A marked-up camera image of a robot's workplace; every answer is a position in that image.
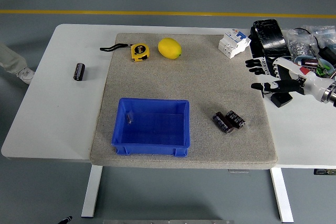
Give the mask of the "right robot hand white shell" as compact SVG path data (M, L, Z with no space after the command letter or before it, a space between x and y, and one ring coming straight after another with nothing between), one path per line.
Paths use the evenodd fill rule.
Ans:
M277 80L253 83L251 88L264 93L298 92L312 95L322 103L335 104L335 80L318 77L311 70L284 57L258 57L245 61L246 67L255 75L271 75Z

